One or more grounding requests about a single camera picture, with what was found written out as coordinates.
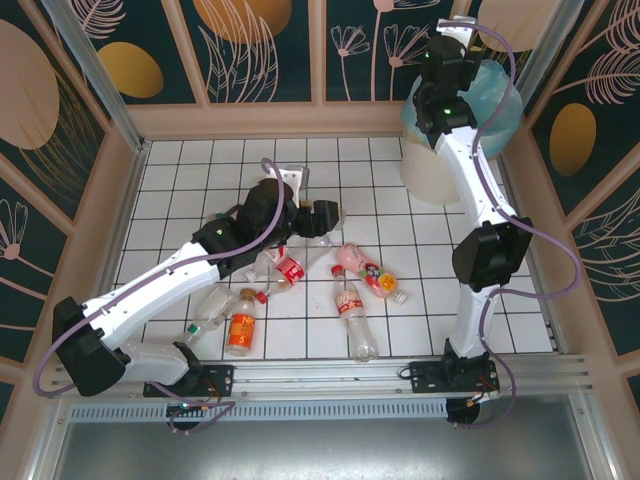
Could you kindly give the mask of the clear plastic bottle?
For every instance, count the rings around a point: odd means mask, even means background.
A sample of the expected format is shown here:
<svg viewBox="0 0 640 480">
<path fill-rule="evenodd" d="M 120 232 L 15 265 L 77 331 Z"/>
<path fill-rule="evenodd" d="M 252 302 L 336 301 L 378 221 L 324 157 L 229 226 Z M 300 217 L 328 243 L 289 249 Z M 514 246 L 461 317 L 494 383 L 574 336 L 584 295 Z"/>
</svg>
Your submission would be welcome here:
<svg viewBox="0 0 640 480">
<path fill-rule="evenodd" d="M 302 247 L 303 266 L 306 270 L 313 267 L 322 257 L 331 251 L 334 244 L 328 236 L 306 239 Z"/>
</svg>

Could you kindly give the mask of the clear bottle white red label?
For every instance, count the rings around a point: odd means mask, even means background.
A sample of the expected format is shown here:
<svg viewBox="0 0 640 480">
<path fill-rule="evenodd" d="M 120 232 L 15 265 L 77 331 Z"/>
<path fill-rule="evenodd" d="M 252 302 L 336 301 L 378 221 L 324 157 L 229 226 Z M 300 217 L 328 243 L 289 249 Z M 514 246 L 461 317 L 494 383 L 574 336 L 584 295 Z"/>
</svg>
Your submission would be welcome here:
<svg viewBox="0 0 640 480">
<path fill-rule="evenodd" d="M 266 249 L 257 257 L 252 266 L 245 272 L 245 278 L 254 283 L 262 277 L 269 274 L 270 270 L 275 267 L 286 255 L 287 248 L 284 246 Z"/>
</svg>

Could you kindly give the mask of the red bottle cap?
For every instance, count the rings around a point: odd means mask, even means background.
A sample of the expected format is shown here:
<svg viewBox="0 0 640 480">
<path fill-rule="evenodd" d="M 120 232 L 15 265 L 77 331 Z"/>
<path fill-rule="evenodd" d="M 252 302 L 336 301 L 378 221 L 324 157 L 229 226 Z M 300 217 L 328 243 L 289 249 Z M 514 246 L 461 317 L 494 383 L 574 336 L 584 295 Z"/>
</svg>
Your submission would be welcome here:
<svg viewBox="0 0 640 480">
<path fill-rule="evenodd" d="M 273 296 L 291 290 L 305 275 L 303 266 L 291 256 L 284 257 L 267 277 L 266 289 L 256 294 L 261 304 L 266 304 Z"/>
</svg>

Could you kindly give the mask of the pink drink bottle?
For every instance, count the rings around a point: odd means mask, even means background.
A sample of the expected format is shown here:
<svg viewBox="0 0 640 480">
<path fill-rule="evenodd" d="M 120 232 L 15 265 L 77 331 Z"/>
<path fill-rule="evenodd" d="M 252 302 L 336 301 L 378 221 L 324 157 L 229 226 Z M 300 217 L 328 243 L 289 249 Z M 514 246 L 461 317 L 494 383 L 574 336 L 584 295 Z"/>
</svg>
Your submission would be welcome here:
<svg viewBox="0 0 640 480">
<path fill-rule="evenodd" d="M 356 245 L 341 246 L 335 258 L 344 269 L 355 274 L 378 298 L 402 305 L 407 295 L 399 288 L 397 278 L 382 265 L 374 262 Z"/>
</svg>

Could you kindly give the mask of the clear bottle red star label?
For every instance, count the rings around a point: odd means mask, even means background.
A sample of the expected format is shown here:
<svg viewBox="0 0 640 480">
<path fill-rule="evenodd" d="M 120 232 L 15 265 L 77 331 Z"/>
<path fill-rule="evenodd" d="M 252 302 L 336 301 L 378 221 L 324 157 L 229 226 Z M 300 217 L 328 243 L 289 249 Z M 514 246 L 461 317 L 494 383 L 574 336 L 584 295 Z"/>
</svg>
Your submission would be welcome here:
<svg viewBox="0 0 640 480">
<path fill-rule="evenodd" d="M 355 284 L 340 265 L 331 268 L 334 303 L 347 331 L 350 357 L 366 363 L 379 356 L 378 343 L 370 329 L 364 304 Z"/>
</svg>

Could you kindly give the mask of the orange label juice bottle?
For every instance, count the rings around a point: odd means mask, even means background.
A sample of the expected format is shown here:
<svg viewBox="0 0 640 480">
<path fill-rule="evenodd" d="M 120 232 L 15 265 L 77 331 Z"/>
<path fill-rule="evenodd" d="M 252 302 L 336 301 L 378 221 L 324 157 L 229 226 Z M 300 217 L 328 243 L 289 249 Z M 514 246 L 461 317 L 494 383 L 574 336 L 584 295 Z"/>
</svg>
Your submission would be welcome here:
<svg viewBox="0 0 640 480">
<path fill-rule="evenodd" d="M 256 291 L 245 288 L 233 307 L 224 353 L 231 356 L 250 354 L 256 327 Z"/>
</svg>

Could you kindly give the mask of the white ribbed waste bin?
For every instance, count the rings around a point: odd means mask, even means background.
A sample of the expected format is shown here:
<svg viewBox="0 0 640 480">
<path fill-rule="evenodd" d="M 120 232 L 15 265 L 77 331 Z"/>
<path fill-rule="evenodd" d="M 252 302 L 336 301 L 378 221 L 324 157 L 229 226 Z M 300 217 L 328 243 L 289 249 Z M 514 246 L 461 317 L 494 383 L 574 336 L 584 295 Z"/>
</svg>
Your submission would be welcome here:
<svg viewBox="0 0 640 480">
<path fill-rule="evenodd" d="M 452 205 L 460 200 L 445 161 L 410 122 L 403 123 L 401 146 L 401 180 L 411 195 L 433 205 Z"/>
</svg>

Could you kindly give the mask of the small controller board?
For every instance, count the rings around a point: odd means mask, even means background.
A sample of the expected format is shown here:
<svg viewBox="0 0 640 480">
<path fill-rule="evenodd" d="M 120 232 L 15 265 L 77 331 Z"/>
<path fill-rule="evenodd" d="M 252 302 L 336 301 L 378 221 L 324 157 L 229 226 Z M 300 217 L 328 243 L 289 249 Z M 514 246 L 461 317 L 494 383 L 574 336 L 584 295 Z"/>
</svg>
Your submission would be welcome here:
<svg viewBox="0 0 640 480">
<path fill-rule="evenodd" d="M 166 406 L 165 417 L 170 419 L 203 419 L 209 415 L 210 403 L 189 404 L 186 402 L 169 403 Z"/>
</svg>

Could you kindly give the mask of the steel sheet panel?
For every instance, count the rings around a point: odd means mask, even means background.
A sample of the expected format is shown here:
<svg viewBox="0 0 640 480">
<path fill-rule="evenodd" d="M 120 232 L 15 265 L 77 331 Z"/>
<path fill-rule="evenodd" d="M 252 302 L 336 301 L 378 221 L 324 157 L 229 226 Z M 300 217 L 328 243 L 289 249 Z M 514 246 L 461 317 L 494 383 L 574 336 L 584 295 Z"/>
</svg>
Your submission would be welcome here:
<svg viewBox="0 0 640 480">
<path fill-rule="evenodd" d="M 627 480 L 592 402 L 524 396 L 505 421 L 265 420 L 262 406 L 179 436 L 160 422 L 80 420 L 63 405 L 27 480 Z"/>
</svg>

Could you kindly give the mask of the aluminium frame post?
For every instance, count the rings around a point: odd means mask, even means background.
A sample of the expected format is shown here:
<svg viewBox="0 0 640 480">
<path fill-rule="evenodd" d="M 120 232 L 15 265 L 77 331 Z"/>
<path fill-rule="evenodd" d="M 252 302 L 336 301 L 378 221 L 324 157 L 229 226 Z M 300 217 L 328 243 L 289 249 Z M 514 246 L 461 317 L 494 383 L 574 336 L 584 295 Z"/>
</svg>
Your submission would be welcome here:
<svg viewBox="0 0 640 480">
<path fill-rule="evenodd" d="M 523 98 L 530 98 L 545 71 L 575 24 L 585 0 L 558 0 L 543 33 L 529 56 L 517 82 Z"/>
<path fill-rule="evenodd" d="M 136 153 L 140 153 L 144 146 L 144 137 L 136 127 L 126 104 L 110 79 L 95 48 L 82 31 L 72 7 L 67 0 L 41 0 L 41 2 L 72 51 L 74 58 L 84 69 L 89 82 L 109 111 L 115 125 L 129 146 Z"/>
</svg>

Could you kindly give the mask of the aluminium side rail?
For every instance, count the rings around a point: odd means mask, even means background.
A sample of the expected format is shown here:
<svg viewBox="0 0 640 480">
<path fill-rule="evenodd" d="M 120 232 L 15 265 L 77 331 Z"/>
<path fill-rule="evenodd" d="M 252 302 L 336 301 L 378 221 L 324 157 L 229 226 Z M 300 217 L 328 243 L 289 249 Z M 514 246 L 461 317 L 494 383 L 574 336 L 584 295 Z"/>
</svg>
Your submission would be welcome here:
<svg viewBox="0 0 640 480">
<path fill-rule="evenodd" d="M 545 168 L 538 164 L 531 168 L 511 165 L 504 155 L 499 157 L 498 166 L 506 196 L 512 206 L 525 215 L 530 214 L 538 229 L 568 244 L 562 225 L 562 209 Z M 515 279 L 522 290 L 544 293 L 564 288 L 572 281 L 573 275 L 572 260 L 564 249 L 537 236 L 532 240 Z M 537 337 L 526 341 L 526 349 L 535 351 L 541 348 L 544 352 L 556 352 L 560 334 L 555 324 L 555 304 L 551 300 L 534 299 L 532 302 L 539 309 L 534 314 L 534 325 L 545 330 L 547 339 Z"/>
<path fill-rule="evenodd" d="M 126 244 L 131 215 L 135 207 L 151 145 L 152 143 L 150 141 L 144 140 L 141 148 L 133 157 L 133 162 L 115 212 L 115 218 L 111 233 L 108 237 L 100 274 L 94 287 L 93 293 L 96 296 L 109 292 L 113 288 L 114 280 L 119 271 L 120 257 Z"/>
</svg>

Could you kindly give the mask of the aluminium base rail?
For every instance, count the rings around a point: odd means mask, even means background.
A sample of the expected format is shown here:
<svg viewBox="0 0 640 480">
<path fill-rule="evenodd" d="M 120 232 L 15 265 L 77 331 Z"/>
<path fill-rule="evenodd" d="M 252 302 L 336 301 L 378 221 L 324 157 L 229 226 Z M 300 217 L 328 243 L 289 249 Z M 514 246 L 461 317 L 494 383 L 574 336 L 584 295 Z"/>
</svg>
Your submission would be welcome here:
<svg viewBox="0 0 640 480">
<path fill-rule="evenodd" d="M 232 400 L 328 400 L 387 398 L 414 393 L 409 378 L 412 359 L 291 360 L 206 362 L 233 365 Z M 506 397 L 589 392 L 592 382 L 583 359 L 575 355 L 522 354 L 493 360 Z M 416 393 L 422 396 L 462 398 L 470 393 Z"/>
</svg>

